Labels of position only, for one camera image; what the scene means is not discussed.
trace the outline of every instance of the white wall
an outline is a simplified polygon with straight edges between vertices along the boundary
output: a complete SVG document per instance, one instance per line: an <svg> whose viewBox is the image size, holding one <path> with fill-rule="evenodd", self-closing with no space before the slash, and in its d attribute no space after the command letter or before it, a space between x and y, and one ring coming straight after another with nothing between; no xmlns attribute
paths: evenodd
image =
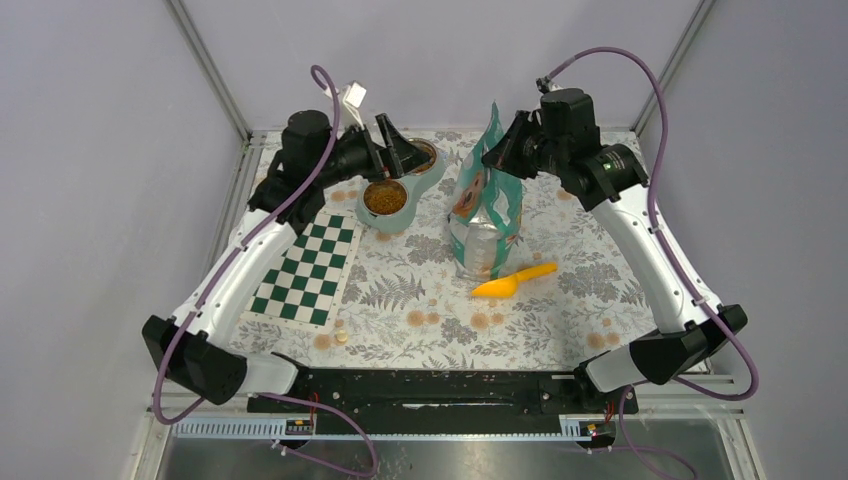
<svg viewBox="0 0 848 480"><path fill-rule="evenodd" d="M846 18L844 0L719 2L668 92L660 202L749 314L762 388L746 412L772 480L848 469ZM654 119L646 152L658 137ZM730 351L717 363L747 382Z"/></svg>
<svg viewBox="0 0 848 480"><path fill-rule="evenodd" d="M115 479L239 140L161 1L0 6L0 478Z"/></svg>
<svg viewBox="0 0 848 480"><path fill-rule="evenodd" d="M396 125L483 127L497 99L532 108L535 79L598 45L630 48L661 70L698 0L186 0L247 122L285 124L329 102L309 77L362 82L363 112ZM581 60L560 78L596 98L605 126L629 127L650 88L617 57Z"/></svg>

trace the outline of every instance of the teal bag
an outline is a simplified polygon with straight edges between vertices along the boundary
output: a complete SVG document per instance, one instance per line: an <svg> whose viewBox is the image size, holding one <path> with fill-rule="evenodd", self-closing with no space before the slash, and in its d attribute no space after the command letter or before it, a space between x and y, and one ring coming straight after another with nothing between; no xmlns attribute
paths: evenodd
<svg viewBox="0 0 848 480"><path fill-rule="evenodd" d="M498 278L521 227L521 180L482 163L501 137L498 106L492 103L489 126L462 161L451 197L448 223L461 277Z"/></svg>

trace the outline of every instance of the green and white checkered board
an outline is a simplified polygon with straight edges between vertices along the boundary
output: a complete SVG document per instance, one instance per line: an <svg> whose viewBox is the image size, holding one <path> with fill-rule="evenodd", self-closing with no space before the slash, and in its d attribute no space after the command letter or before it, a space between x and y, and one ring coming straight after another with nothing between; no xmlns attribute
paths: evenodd
<svg viewBox="0 0 848 480"><path fill-rule="evenodd" d="M312 332L331 330L361 233L349 212L319 213L271 264L242 318Z"/></svg>

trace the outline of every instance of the orange scoop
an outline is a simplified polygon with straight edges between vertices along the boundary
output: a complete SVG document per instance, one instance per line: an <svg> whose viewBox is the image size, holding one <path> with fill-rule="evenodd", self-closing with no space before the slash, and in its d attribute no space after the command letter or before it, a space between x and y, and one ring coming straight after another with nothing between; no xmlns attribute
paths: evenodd
<svg viewBox="0 0 848 480"><path fill-rule="evenodd" d="M519 283L553 273L556 269L556 263L537 265L526 270L521 270L520 272L515 272L507 277L486 282L472 290L471 295L474 297L508 298L513 296L515 291L518 290Z"/></svg>

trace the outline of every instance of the floral pattern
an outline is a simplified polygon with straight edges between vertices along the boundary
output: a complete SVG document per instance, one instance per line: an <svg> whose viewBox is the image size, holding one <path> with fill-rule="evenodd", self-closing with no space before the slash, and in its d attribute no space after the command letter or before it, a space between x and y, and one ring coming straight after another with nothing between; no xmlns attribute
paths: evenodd
<svg viewBox="0 0 848 480"><path fill-rule="evenodd" d="M524 182L522 229L503 271L556 262L558 272L509 299L470 297L476 284L455 275L446 212L459 164L482 132L404 134L433 142L447 171L423 195L407 231L365 227L334 324L346 342L242 321L232 348L276 351L316 367L563 370L655 328L615 243L549 175ZM279 148L278 135L268 139L254 185ZM602 140L641 156L632 133L606 132ZM328 189L328 207L353 211L364 185L357 178Z"/></svg>

